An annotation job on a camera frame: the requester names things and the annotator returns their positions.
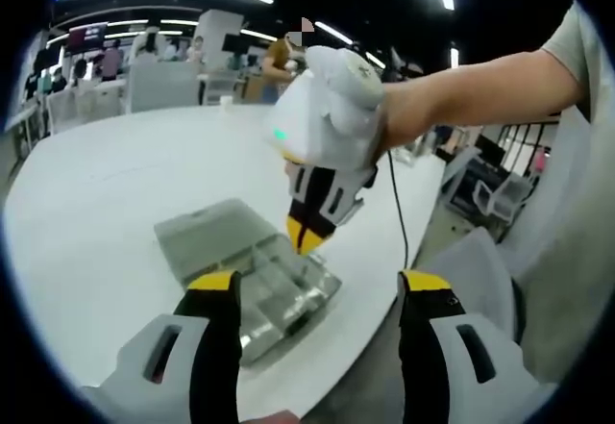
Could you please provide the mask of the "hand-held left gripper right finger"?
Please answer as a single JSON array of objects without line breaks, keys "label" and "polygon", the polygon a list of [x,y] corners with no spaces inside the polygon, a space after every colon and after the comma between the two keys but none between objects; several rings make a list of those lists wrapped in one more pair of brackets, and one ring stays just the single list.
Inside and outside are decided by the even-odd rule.
[{"label": "hand-held left gripper right finger", "polygon": [[525,369],[520,346],[466,312],[443,278],[403,270],[398,299],[405,423],[525,423],[554,394]]}]

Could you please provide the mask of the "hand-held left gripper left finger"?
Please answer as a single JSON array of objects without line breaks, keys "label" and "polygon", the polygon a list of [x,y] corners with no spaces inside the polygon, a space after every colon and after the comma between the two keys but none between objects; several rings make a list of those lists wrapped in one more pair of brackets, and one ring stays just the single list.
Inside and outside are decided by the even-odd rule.
[{"label": "hand-held left gripper left finger", "polygon": [[110,423],[235,423],[240,343],[235,270],[204,274],[171,314],[152,319],[119,350],[98,387],[83,387]]}]

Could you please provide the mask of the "person's left hand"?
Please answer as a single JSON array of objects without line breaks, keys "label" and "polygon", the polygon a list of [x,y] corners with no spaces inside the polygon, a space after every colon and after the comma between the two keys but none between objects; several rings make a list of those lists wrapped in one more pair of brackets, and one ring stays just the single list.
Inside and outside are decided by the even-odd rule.
[{"label": "person's left hand", "polygon": [[282,410],[243,421],[242,424],[300,424],[301,419],[290,410]]}]

